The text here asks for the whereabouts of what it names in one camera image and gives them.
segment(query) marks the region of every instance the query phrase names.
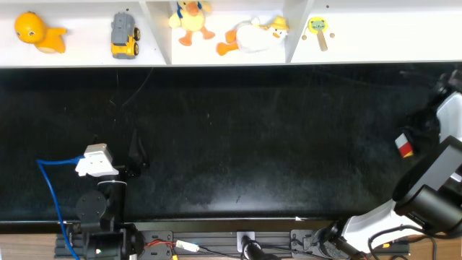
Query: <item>duck's beak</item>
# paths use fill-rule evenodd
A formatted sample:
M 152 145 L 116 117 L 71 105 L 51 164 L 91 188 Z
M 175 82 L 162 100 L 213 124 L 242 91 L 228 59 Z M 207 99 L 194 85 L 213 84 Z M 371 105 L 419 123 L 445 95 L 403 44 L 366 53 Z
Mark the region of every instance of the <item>duck's beak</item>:
M 190 15 L 196 16 L 199 13 L 199 7 L 197 6 L 197 2 L 196 1 L 190 2 L 186 6 L 186 11 L 188 11 Z

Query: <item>white connector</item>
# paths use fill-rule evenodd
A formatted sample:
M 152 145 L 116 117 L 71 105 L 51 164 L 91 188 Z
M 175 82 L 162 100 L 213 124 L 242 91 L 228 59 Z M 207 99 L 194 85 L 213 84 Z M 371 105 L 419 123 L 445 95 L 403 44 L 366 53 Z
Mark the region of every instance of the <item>white connector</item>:
M 176 241 L 176 246 L 175 247 L 182 248 L 182 249 L 190 251 L 190 252 L 197 252 L 200 249 L 199 246 L 197 246 L 196 244 L 181 241 L 181 240 Z
M 75 171 L 79 176 L 91 175 L 93 177 L 118 175 L 118 170 L 111 164 L 113 158 L 110 156 L 106 144 L 89 145 L 84 153 L 85 158 L 80 159 Z

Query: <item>blue cable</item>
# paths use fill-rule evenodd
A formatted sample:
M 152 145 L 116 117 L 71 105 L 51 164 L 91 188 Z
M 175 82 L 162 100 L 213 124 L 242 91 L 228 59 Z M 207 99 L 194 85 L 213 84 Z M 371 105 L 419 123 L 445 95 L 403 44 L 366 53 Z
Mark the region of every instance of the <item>blue cable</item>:
M 44 165 L 65 165 L 65 164 L 77 164 L 79 163 L 80 159 L 84 158 L 83 156 L 79 156 L 74 159 L 70 160 L 62 160 L 62 161 L 45 161 L 45 160 L 37 160 L 38 167 L 40 168 L 40 171 L 43 174 L 43 177 L 45 178 L 46 183 L 48 184 L 48 187 L 50 188 L 51 196 L 53 197 L 53 200 L 55 202 L 55 208 L 56 212 L 58 213 L 58 218 L 59 218 L 59 224 L 61 225 L 61 230 L 63 231 L 64 235 L 64 240 L 66 241 L 67 248 L 71 251 L 72 256 L 76 260 L 80 260 L 79 256 L 75 253 L 74 249 L 71 246 L 71 242 L 69 242 L 69 238 L 67 237 L 66 234 L 66 228 L 64 227 L 64 221 L 63 221 L 63 216 L 61 215 L 61 210 L 59 209 L 59 204 L 58 204 L 58 198 L 56 197 L 56 193 L 51 185 L 50 179 L 48 178 L 48 175 L 45 172 L 45 168 L 43 167 Z

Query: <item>blue scarf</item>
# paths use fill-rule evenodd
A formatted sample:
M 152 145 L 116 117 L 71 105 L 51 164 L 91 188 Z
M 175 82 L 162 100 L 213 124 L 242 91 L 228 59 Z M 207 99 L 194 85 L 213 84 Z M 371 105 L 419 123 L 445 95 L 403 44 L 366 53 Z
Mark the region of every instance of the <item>blue scarf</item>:
M 178 17 L 179 17 L 180 19 L 182 19 L 182 18 L 183 18 L 183 15 L 181 14 L 181 10 L 182 10 L 183 8 L 181 8 L 181 6 L 180 6 L 180 4 L 179 4 L 178 2 L 176 2 L 176 6 L 178 7 L 178 9 L 176 10 L 176 13 L 178 14 Z M 201 4 L 201 2 L 197 2 L 197 7 L 199 8 L 199 10 L 202 9 L 202 4 Z

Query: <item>toy truck wheel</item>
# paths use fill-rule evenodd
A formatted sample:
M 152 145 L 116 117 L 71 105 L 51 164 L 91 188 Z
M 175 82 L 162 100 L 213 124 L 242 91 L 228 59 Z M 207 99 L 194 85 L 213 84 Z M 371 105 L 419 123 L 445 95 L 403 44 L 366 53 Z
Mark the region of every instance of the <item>toy truck wheel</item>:
M 134 31 L 134 38 L 135 40 L 139 40 L 141 39 L 141 33 L 139 32 L 139 29 L 135 27 L 135 31 Z
M 138 53 L 139 53 L 138 43 L 135 43 L 135 45 L 134 45 L 134 54 L 135 54 L 135 56 L 137 56 Z

